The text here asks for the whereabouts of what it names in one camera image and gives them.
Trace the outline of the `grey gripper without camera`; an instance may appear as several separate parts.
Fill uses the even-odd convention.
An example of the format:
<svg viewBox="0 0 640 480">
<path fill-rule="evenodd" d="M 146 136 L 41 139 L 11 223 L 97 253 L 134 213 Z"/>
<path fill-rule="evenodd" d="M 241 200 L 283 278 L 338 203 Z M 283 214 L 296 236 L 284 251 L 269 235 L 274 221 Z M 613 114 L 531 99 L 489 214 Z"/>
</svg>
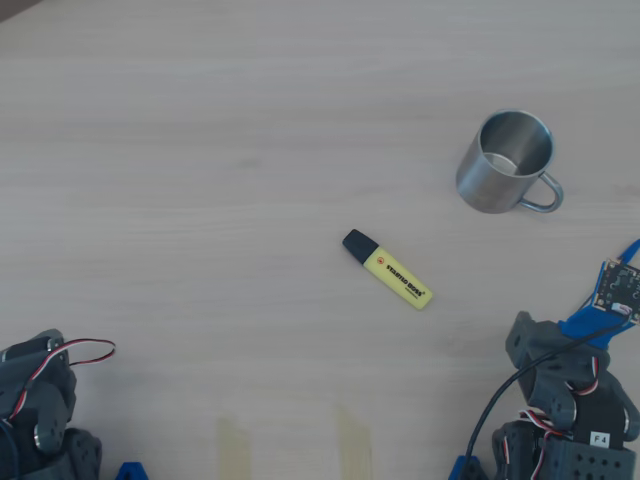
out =
<svg viewBox="0 0 640 480">
<path fill-rule="evenodd" d="M 57 329 L 45 330 L 35 337 L 1 351 L 1 385 L 21 386 L 56 347 L 64 343 Z M 56 386 L 74 386 L 75 374 L 67 352 L 57 354 L 36 378 Z"/>
</svg>

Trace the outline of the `grey gripper with camera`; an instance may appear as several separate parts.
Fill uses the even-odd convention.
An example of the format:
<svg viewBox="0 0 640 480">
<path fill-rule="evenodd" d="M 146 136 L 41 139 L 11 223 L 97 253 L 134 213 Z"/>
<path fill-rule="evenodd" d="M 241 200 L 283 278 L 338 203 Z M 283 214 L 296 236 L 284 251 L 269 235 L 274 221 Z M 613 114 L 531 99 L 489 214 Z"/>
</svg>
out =
<svg viewBox="0 0 640 480">
<path fill-rule="evenodd" d="M 589 344 L 558 351 L 571 341 L 561 333 L 558 324 L 536 322 L 526 311 L 518 313 L 506 340 L 506 352 L 514 367 L 520 370 L 546 353 L 555 353 L 519 378 L 526 400 L 564 401 L 593 385 L 611 386 L 613 375 L 608 371 L 608 352 Z"/>
</svg>

